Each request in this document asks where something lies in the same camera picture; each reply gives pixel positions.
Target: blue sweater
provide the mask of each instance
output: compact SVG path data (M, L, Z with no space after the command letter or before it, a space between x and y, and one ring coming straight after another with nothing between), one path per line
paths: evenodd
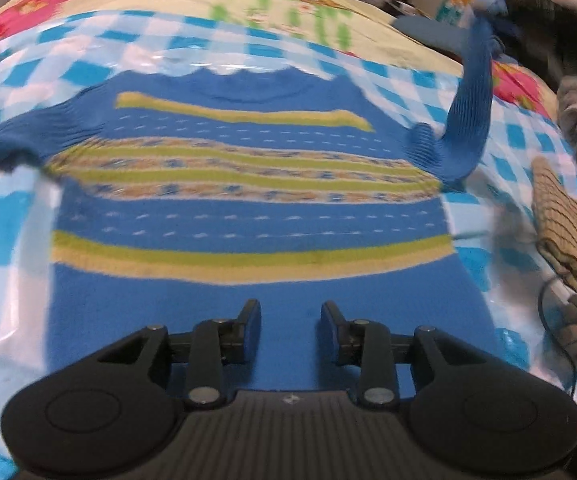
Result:
M491 59L478 34L488 33L475 27L440 140L389 118L346 77L292 68L127 72L0 125L0 160L26 152L64 177L52 367L145 324L188 330L235 315L247 298L262 302L264 328L239 385L344 387L315 346L325 300L494 350L438 198L439 181L472 171L486 141Z

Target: sweater sleeve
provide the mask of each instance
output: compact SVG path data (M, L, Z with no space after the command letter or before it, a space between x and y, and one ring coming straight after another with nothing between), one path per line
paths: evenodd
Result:
M57 153L99 134L115 94L106 83L59 105L32 110L0 124L0 164L24 153L41 165Z
M422 170L449 184L467 177L477 166L491 127L492 29L478 16L473 23L464 56L463 79L440 139L426 123L408 132L407 158Z

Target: folded beige cloth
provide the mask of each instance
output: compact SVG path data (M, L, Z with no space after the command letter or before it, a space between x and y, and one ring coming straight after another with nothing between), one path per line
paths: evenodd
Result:
M555 272L577 270L577 200L566 194L545 158L533 160L533 213L537 250ZM564 282L577 292L577 274Z

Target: black cable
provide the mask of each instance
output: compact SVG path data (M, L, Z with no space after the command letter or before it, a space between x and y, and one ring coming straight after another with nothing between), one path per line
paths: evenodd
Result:
M571 364L572 369L572 386L571 386L571 399L575 396L575 388L577 387L577 365L575 364L575 359L572 358L571 354L564 348L564 346L559 342L559 340L555 337L553 330L548 325L546 321L546 316L543 314L543 297L546 295L546 290L557 280L561 280L567 276L577 275L577 270L570 270L567 272L561 272L555 274L553 277L548 279L546 283L542 285L542 288L539 290L539 294L537 295L537 314L539 315L539 319L542 322L543 329L548 335L548 337L552 340L553 344L557 347L557 349L564 354L564 357L568 360L569 364Z

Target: checkered tablecloth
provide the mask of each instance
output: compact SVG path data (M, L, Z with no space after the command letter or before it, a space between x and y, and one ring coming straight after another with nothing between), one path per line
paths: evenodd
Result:
M185 75L200 66L229 73L293 65L325 78L346 73L395 120L425 121L439 133L459 83L261 30L143 11L45 23L1 41L0 52L0 122L63 102L125 70ZM534 248L529 167L537 153L577 198L577 169L557 128L495 99L482 163L463 189L447 190L444 201L457 251L488 300L506 359L562 384L569 372L545 357L535 306L537 289L552 275ZM46 372L48 248L59 199L57 186L37 170L0 173L0 412L12 394ZM6 455L1 437L0 455ZM0 478L7 464L0 460Z

